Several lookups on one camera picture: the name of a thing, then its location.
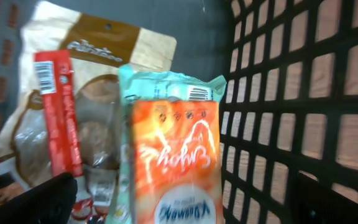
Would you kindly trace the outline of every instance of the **red packet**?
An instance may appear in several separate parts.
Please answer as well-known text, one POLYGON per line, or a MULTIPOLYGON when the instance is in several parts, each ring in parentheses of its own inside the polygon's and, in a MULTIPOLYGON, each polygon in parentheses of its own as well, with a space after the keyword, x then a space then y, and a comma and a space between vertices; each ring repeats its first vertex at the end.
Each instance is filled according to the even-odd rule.
POLYGON ((45 122, 49 138, 49 156, 53 176, 73 174, 77 181, 76 204, 71 213, 76 220, 91 215, 91 195, 86 191, 78 144, 73 95, 73 67, 68 50, 35 54, 35 72, 44 102, 45 122))

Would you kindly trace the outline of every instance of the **teal package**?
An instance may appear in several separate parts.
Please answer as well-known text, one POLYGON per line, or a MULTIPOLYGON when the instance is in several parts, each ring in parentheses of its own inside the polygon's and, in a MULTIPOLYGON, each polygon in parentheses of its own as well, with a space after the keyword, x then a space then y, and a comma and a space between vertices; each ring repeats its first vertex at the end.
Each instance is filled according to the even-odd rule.
POLYGON ((119 170, 119 194, 117 203, 111 203, 108 224, 136 223, 134 210, 133 148, 131 147, 131 131, 128 127, 128 117, 131 115, 131 105, 135 100, 213 100, 221 101, 226 89, 226 80, 220 75, 206 83, 196 78, 175 72, 135 72, 130 65, 119 68, 119 85, 121 108, 124 115, 124 125, 121 138, 121 165, 119 170), (129 181, 130 186, 124 187, 122 180, 129 181))

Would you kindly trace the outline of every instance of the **brown floor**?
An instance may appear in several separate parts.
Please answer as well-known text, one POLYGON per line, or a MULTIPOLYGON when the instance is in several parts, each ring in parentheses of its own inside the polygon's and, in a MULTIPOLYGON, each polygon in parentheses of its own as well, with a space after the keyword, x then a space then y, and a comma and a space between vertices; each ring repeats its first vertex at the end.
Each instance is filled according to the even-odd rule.
MULTIPOLYGON (((252 0, 240 0, 245 1, 246 6, 252 3, 252 0)), ((301 2, 302 0, 295 0, 295 4, 301 2)), ((275 16, 281 14, 285 8, 286 0, 276 0, 275 3, 275 16)), ((331 37, 337 31, 338 25, 338 15, 340 10, 340 0, 325 0, 319 9, 319 21, 318 21, 318 30, 316 33, 316 41, 323 40, 325 38, 331 37)), ((235 15, 240 13, 238 3, 233 1, 233 11, 235 15)), ((251 32, 250 25, 252 24, 253 15, 249 16, 246 24, 245 35, 251 32)), ((265 24, 267 17, 267 1, 265 1, 260 8, 259 15, 259 26, 265 24)), ((292 31, 291 31, 291 44, 290 51, 299 49, 305 43, 305 33, 306 33, 306 22, 307 22, 307 12, 303 12, 300 15, 296 16, 293 20, 292 31)), ((356 1, 355 6, 355 19, 353 21, 353 26, 358 26, 358 1, 356 1)), ((240 37, 241 25, 237 25, 235 40, 239 40, 240 37)), ((273 30, 273 40, 272 40, 272 49, 270 52, 270 58, 274 58, 280 55, 281 43, 282 43, 282 32, 283 26, 278 26, 273 30)), ((263 58, 263 47, 264 47, 264 35, 260 36, 257 39, 256 53, 255 53, 255 63, 260 63, 263 58)), ((242 56, 242 67, 248 66, 249 58, 249 44, 245 44, 244 53, 242 56)), ((310 97, 319 98, 329 96, 331 78, 333 72, 333 62, 335 60, 334 54, 327 54, 320 56, 314 60, 313 69, 312 69, 312 80, 310 88, 310 97)), ((237 61, 237 51, 233 52, 232 58, 232 71, 235 70, 237 61)), ((284 99, 290 100, 298 97, 299 91, 299 82, 301 75, 302 64, 296 63, 290 65, 287 73, 287 82, 285 88, 284 99)), ((277 89, 277 80, 278 80, 278 70, 272 70, 268 74, 267 82, 267 92, 265 100, 275 100, 275 92, 277 89)), ((257 101, 259 94, 259 85, 260 85, 260 75, 253 76, 252 80, 246 80, 242 78, 240 80, 239 88, 240 92, 237 99, 232 99, 232 88, 234 82, 228 83, 228 94, 227 98, 224 99, 226 102, 231 101, 243 101, 245 93, 246 82, 252 82, 252 89, 250 94, 250 101, 257 101)), ((345 95, 358 95, 358 45, 351 49, 349 54, 349 64, 346 74, 346 84, 345 84, 345 95)), ((242 131, 238 130, 239 119, 241 116, 246 116, 246 126, 244 129, 243 139, 250 140, 252 135, 252 128, 254 125, 255 114, 240 114, 240 112, 234 115, 234 123, 232 125, 232 130, 226 130, 225 119, 222 126, 223 134, 231 134, 237 136, 238 133, 242 131)), ((290 151, 292 136, 295 125, 295 115, 294 114, 283 114, 280 122, 280 129, 278 134, 278 148, 282 150, 290 151)), ((272 122, 272 115, 265 113, 262 115, 260 134, 258 141, 260 144, 267 144, 270 139, 270 128, 272 122)), ((323 142, 324 142, 324 133, 325 133, 326 117, 323 114, 309 114, 306 118, 306 127, 305 135, 303 136, 303 147, 302 153, 306 156, 321 159, 323 154, 323 142)), ((358 170, 358 115, 347 114, 341 117, 341 125, 339 131, 339 144, 337 148, 337 158, 336 161, 342 166, 358 170)), ((227 169, 232 172, 233 170, 233 161, 234 161, 234 151, 233 147, 229 148, 229 155, 227 158, 227 169)), ((248 154, 247 152, 241 152, 240 159, 240 168, 239 168, 239 177, 246 180, 247 165, 248 165, 248 154)), ((254 170, 254 187, 261 190, 263 188, 264 181, 264 171, 265 171, 266 160, 263 157, 257 157, 255 170, 254 170)), ((274 172, 273 172, 273 184, 271 196, 274 200, 279 203, 284 203, 285 198, 285 185, 287 182, 287 173, 288 167, 281 163, 275 163, 274 172)), ((229 191, 231 185, 229 182, 226 182, 224 189, 224 206, 227 206, 229 203, 229 191)), ((348 187, 334 184, 333 189, 340 194, 345 195, 351 200, 358 203, 358 192, 348 187)), ((240 190, 237 190, 236 200, 234 206, 234 216, 237 219, 241 217, 242 203, 244 200, 244 193, 240 190)), ((259 219, 259 209, 260 205, 254 199, 251 200, 250 211, 247 223, 257 224, 259 219)), ((271 212, 268 213, 269 224, 280 223, 280 220, 271 212)))

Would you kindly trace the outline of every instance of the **brown and beige snack bag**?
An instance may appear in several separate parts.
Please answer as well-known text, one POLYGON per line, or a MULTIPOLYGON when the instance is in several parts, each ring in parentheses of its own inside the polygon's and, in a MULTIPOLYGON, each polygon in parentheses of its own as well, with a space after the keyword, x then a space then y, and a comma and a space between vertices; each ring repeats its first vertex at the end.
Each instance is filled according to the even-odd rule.
MULTIPOLYGON (((121 22, 89 16, 40 1, 31 20, 22 28, 19 58, 19 104, 0 133, 0 204, 49 178, 47 131, 34 54, 68 49, 75 71, 74 94, 81 156, 88 182, 114 187, 120 145, 114 125, 120 117, 117 71, 132 64, 138 70, 169 70, 176 40, 167 35, 121 22)), ((100 193, 94 209, 105 215, 112 189, 89 185, 100 193)))

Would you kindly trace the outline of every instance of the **orange package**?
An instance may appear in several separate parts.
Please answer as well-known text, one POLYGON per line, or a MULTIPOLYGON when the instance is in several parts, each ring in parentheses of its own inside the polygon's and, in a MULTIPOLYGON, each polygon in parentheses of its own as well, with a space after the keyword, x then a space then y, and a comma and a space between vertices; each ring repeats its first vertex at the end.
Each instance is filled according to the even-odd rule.
POLYGON ((139 224, 223 223, 218 108, 213 101, 135 102, 139 224))

